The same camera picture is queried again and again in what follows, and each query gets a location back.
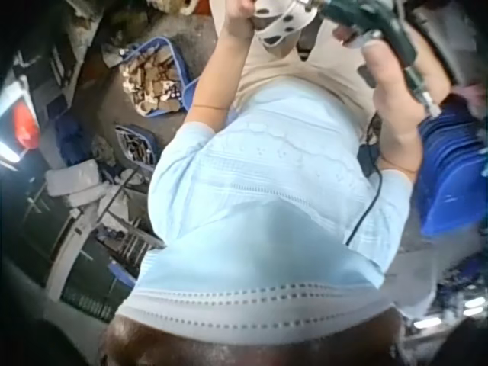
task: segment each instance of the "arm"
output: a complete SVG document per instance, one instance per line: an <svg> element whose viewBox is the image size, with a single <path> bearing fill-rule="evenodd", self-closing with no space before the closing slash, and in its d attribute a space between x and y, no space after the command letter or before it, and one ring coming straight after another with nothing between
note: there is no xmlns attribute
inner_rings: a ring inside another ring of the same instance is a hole
<svg viewBox="0 0 488 366"><path fill-rule="evenodd" d="M223 29L215 51L198 81L185 122L202 122L214 132L222 129L236 97L242 68L254 35L249 20L253 14L253 0L227 0Z"/></svg>
<svg viewBox="0 0 488 366"><path fill-rule="evenodd" d="M413 30L410 32L418 50L416 66L434 101L440 104L450 91L449 79L425 40ZM385 42L367 43L363 54L377 82L374 105L383 120L378 168L401 171L415 182L423 154L417 126L426 117L425 109L409 93L400 64Z"/></svg>
<svg viewBox="0 0 488 366"><path fill-rule="evenodd" d="M417 179L422 164L422 140L417 129L409 133L398 133L390 125L384 124L380 135L380 170L400 170L411 182Z"/></svg>
<svg viewBox="0 0 488 366"><path fill-rule="evenodd" d="M215 132L223 123L237 92L250 40L221 34L193 97L185 122L199 121Z"/></svg>

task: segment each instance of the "person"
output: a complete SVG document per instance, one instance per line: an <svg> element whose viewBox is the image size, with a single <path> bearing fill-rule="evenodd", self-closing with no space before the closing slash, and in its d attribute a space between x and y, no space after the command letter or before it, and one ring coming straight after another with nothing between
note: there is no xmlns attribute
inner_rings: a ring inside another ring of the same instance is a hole
<svg viewBox="0 0 488 366"><path fill-rule="evenodd" d="M149 187L167 247L145 257L104 361L394 364L401 318L378 288L409 214L423 106L383 41L350 50L324 21L306 62L278 59L253 37L253 0L210 5L217 45ZM448 77L411 32L439 103ZM374 91L357 73L364 63ZM379 184L357 160L375 110L382 189L347 246Z"/></svg>

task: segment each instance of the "concrete floor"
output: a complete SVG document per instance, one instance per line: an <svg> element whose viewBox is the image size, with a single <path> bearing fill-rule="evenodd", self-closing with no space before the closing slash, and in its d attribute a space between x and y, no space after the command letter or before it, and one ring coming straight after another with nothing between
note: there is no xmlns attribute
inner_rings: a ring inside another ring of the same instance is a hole
<svg viewBox="0 0 488 366"><path fill-rule="evenodd" d="M216 43L213 25L212 19L208 17L165 16L153 25L141 41L161 35L171 38L181 50L191 77L196 78L201 74ZM98 85L96 90L78 93L74 109L78 111L77 115L84 125L105 136L114 146L116 157L126 162L118 149L114 124L136 124L146 128L156 135L160 146L165 146L181 126L185 114L180 112L163 117L142 117L135 112L121 84L121 77L115 69L111 77L103 85ZM403 234L400 253L432 248L430 255L435 257L437 275L478 251L482 244L476 226L437 239L422 238L419 228L414 208Z"/></svg>

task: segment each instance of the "hair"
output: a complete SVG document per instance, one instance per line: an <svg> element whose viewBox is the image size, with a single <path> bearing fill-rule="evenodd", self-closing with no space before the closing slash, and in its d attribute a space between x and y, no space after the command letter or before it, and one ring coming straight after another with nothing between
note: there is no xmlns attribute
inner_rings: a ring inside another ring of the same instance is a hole
<svg viewBox="0 0 488 366"><path fill-rule="evenodd" d="M350 329L291 345L238 346L199 342L116 316L104 335L101 364L110 366L392 365L401 318L395 309Z"/></svg>

